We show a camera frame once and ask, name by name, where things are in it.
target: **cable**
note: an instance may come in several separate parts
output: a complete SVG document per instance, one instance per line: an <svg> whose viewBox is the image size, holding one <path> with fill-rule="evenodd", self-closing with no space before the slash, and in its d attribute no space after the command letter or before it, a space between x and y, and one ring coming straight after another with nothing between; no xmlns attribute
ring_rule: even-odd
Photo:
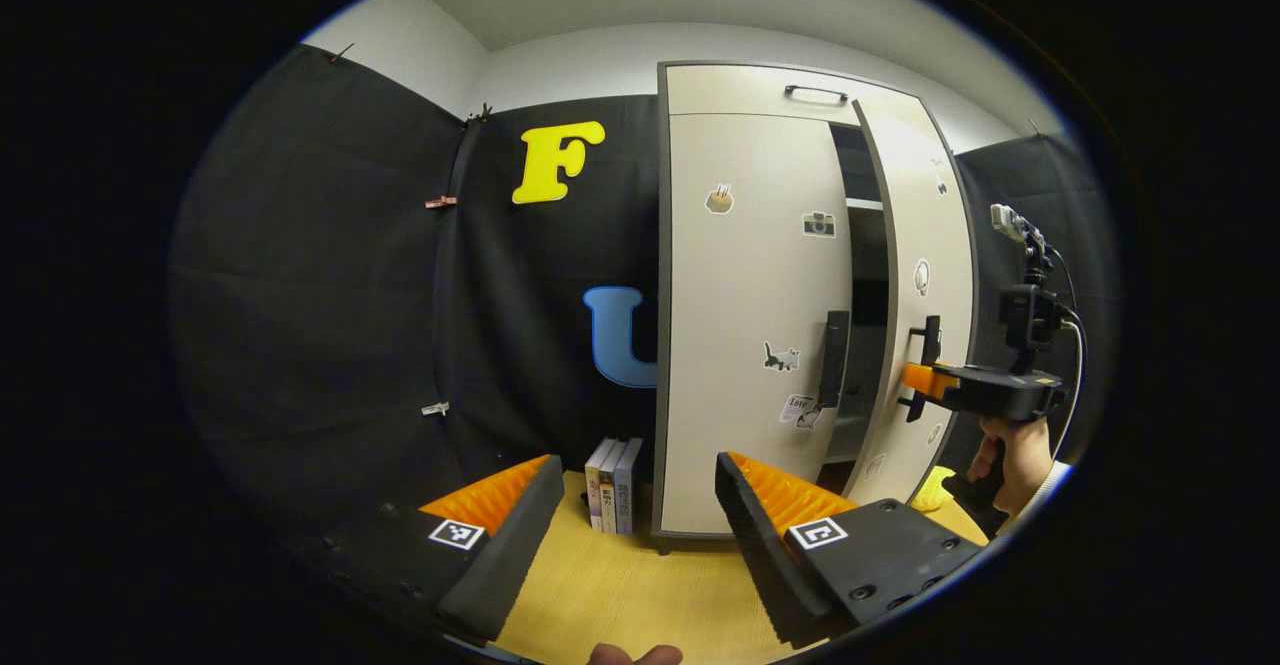
<svg viewBox="0 0 1280 665"><path fill-rule="evenodd" d="M1066 440L1066 428L1071 427L1071 416L1075 414L1075 400L1080 396L1080 382L1084 379L1084 329L1079 325L1079 315L1074 315L1074 322L1073 320L1064 320L1062 327L1070 327L1075 331L1075 387L1071 393L1071 407L1066 411L1066 422L1062 423L1062 434L1057 436L1057 445L1053 446L1053 460L1057 460L1057 451Z"/></svg>
<svg viewBox="0 0 1280 665"><path fill-rule="evenodd" d="M1050 247L1050 253L1057 256L1057 261L1062 265L1062 272L1066 274L1066 286L1071 292L1071 309L1079 309L1079 304L1075 302L1075 283L1071 283L1071 269L1066 267L1066 260L1062 258L1061 252L1057 247Z"/></svg>

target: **black fabric backdrop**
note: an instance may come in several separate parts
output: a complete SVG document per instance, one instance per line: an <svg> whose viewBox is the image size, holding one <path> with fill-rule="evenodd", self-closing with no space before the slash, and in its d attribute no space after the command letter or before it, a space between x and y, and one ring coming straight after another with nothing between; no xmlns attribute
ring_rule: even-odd
<svg viewBox="0 0 1280 665"><path fill-rule="evenodd" d="M170 260L189 409L233 483L289 532L412 491L424 501L544 451L581 468L600 437L653 442L655 391L599 373L594 286L634 286L634 354L657 359L657 97L544 104L462 121L370 69L300 45L228 119L193 178ZM563 199L512 205L530 128L599 121ZM1102 407L1119 285L1103 196L1062 142L957 156L974 217L1006 203L1069 258L1089 334L1062 457ZM458 197L453 208L425 199ZM975 223L978 338L1005 364L1011 242ZM1056 272L1051 286L1065 292ZM1074 341L1039 361L1070 379ZM448 400L448 416L421 416ZM1051 425L1056 436L1060 412ZM940 464L963 472L961 418ZM652 477L652 448L637 472Z"/></svg>

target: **hand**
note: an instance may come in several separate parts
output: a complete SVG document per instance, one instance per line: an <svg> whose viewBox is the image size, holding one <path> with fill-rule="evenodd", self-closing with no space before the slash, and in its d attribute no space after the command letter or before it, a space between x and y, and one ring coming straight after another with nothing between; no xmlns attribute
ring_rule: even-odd
<svg viewBox="0 0 1280 665"><path fill-rule="evenodd" d="M998 450L996 441L1005 441L1005 485L996 492L992 505L1001 513L1018 515L1044 483L1053 468L1053 457L1048 450L1048 422L1038 419L1028 425L1010 425L1006 419L979 418L983 437L978 454L969 465L969 482L977 482L991 474L991 465Z"/></svg>
<svg viewBox="0 0 1280 665"><path fill-rule="evenodd" d="M621 647L602 642L591 651L591 659L586 665L680 665L681 660L685 660L685 652L668 645L655 646L640 660L631 660Z"/></svg>

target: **black door handle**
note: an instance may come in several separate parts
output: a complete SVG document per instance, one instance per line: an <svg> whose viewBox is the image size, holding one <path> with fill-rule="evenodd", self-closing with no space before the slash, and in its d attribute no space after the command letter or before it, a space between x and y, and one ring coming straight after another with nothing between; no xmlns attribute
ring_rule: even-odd
<svg viewBox="0 0 1280 665"><path fill-rule="evenodd" d="M844 104L845 100L849 100L849 95L845 95L844 92L837 90L826 90L823 87L809 87L808 84L788 84L783 88L786 95L794 95L796 90L814 90L818 92L829 92L829 95L840 95L841 104Z"/></svg>

